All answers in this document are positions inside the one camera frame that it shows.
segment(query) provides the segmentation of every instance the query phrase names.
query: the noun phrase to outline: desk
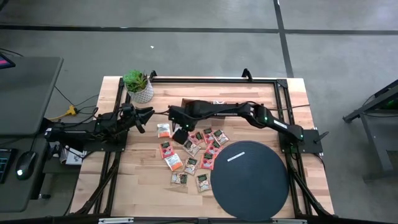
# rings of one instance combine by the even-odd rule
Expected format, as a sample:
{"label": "desk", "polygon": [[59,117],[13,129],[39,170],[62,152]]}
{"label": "desk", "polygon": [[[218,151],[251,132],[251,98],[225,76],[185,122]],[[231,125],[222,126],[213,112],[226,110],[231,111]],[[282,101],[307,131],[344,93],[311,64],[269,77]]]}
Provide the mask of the desk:
{"label": "desk", "polygon": [[59,57],[14,57],[0,70],[0,135],[33,136],[39,131],[61,70]]}
{"label": "desk", "polygon": [[[104,77],[98,99],[98,113],[113,110],[119,78]],[[292,106],[308,104],[303,79],[291,78],[287,79],[287,83],[289,84]],[[276,108],[274,88],[270,84],[153,83],[153,86],[155,95],[152,101],[146,104],[132,102],[134,106],[141,108],[153,106],[156,111],[165,111],[168,105],[181,105],[182,98],[188,98],[218,100],[228,103],[255,101],[264,103],[268,108]],[[296,124],[305,129],[313,128],[309,107],[295,108],[294,116]],[[159,144],[164,142],[165,139],[158,139],[156,130],[156,124],[166,122],[168,122],[166,116],[155,114],[145,126],[146,133],[140,134],[136,128],[129,131],[126,150],[122,153],[119,166],[112,216],[231,217],[218,205],[212,191],[198,193],[195,179],[192,176],[188,177],[187,186],[170,185],[171,171],[165,161],[162,160],[159,152]],[[277,132],[272,129],[257,129],[250,126],[246,120],[238,117],[228,117],[225,120],[207,119],[199,121],[197,129],[209,126],[223,129],[231,139],[228,144],[243,140],[258,141],[275,150],[285,162],[284,155],[280,153]],[[177,143],[173,142],[173,145],[181,160],[185,160],[188,154]],[[199,159],[204,150],[202,148],[195,158]],[[97,188],[103,157],[103,152],[95,152],[83,161],[71,212],[81,208]],[[302,157],[309,189],[325,209],[333,213],[322,163],[313,155],[303,154]],[[210,171],[199,169],[196,175],[204,173],[210,173]],[[298,186],[297,190],[300,208],[304,211],[302,193]],[[102,208],[106,204],[106,199],[107,190],[104,192]],[[294,217],[291,196],[288,197],[284,207],[275,217]]]}
{"label": "desk", "polygon": [[[0,212],[21,212],[35,187],[42,184],[42,167],[47,142],[35,134],[50,101],[63,59],[59,57],[14,57],[14,68],[0,70],[0,144],[19,139],[2,146],[18,150],[4,184],[0,184]],[[23,152],[32,148],[37,153],[34,172],[27,180],[17,180],[16,161]]]}
{"label": "desk", "polygon": [[[0,142],[6,142],[12,139],[14,138],[0,138]],[[47,145],[48,143],[44,139],[44,136],[38,135],[36,140],[34,140],[34,137],[23,138],[4,146],[4,148],[15,148],[18,150],[18,153],[8,170],[5,183],[0,184],[0,212],[22,212],[26,209],[34,187],[42,184],[39,176],[42,173]],[[37,153],[33,174],[27,180],[18,180],[15,172],[17,160],[22,153],[29,151],[30,147],[32,147],[32,151]]]}

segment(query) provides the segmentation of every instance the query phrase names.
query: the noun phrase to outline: white plant pot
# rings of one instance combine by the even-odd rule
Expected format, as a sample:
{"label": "white plant pot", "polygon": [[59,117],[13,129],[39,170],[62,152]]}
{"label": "white plant pot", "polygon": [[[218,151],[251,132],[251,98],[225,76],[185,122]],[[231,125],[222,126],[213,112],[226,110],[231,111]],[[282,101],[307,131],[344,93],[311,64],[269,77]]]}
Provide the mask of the white plant pot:
{"label": "white plant pot", "polygon": [[145,87],[145,89],[139,91],[138,93],[133,93],[130,91],[127,91],[131,99],[137,103],[148,103],[154,97],[154,88],[150,84],[150,81],[148,80],[148,84]]}

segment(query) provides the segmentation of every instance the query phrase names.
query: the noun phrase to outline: wooden table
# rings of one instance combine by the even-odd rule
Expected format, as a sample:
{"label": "wooden table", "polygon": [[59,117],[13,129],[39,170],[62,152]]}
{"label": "wooden table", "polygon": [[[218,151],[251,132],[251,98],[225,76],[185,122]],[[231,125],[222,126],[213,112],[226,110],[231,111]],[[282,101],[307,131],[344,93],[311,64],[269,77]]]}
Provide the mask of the wooden table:
{"label": "wooden table", "polygon": [[[98,99],[98,113],[113,110],[120,77],[104,77]],[[308,104],[304,81],[301,78],[287,79],[292,106]],[[134,103],[135,107],[153,106],[158,112],[165,111],[168,105],[181,105],[182,98],[194,100],[218,100],[227,103],[255,101],[264,103],[268,108],[276,108],[274,87],[270,84],[232,84],[232,83],[154,83],[155,95],[146,104]],[[294,118],[298,125],[305,129],[313,128],[310,107],[294,108]],[[118,181],[114,195],[112,216],[129,217],[232,217],[218,205],[212,191],[198,193],[195,178],[188,176],[186,186],[170,185],[171,170],[159,152],[159,144],[165,139],[158,139],[156,125],[168,123],[167,116],[154,114],[147,123],[146,133],[140,134],[136,128],[129,131],[126,150],[122,153]],[[280,153],[277,132],[270,129],[252,127],[243,118],[227,117],[199,121],[196,128],[220,128],[231,139],[227,144],[236,141],[253,140],[266,144],[285,162]],[[182,147],[173,142],[176,153],[181,160],[188,158]],[[196,159],[201,158],[205,150],[204,143]],[[92,153],[84,160],[77,182],[71,212],[77,211],[88,200],[98,186],[103,152]],[[324,206],[333,213],[325,171],[319,158],[311,154],[302,154],[305,177],[308,188]],[[196,175],[210,173],[199,169]],[[104,191],[102,209],[106,205],[107,192]],[[297,185],[300,208],[304,212],[303,196]],[[274,218],[294,217],[292,197],[289,195],[285,205]]]}

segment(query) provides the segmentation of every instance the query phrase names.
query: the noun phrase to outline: black round turntable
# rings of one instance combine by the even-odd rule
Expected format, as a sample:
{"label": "black round turntable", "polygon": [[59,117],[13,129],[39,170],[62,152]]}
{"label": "black round turntable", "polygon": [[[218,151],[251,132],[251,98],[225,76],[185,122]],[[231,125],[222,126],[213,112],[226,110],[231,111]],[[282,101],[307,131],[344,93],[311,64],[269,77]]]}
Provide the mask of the black round turntable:
{"label": "black round turntable", "polygon": [[217,202],[240,220],[270,219],[284,206],[289,194],[286,167],[268,146],[240,141],[217,156],[211,185]]}

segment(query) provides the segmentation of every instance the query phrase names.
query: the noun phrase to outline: potted plant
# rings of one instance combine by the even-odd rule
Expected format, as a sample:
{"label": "potted plant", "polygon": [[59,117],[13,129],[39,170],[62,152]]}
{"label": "potted plant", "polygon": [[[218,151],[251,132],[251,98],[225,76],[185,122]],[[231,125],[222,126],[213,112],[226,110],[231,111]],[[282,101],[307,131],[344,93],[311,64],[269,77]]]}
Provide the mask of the potted plant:
{"label": "potted plant", "polygon": [[148,76],[142,71],[129,71],[123,76],[123,82],[131,99],[137,103],[147,103],[154,97],[154,89]]}

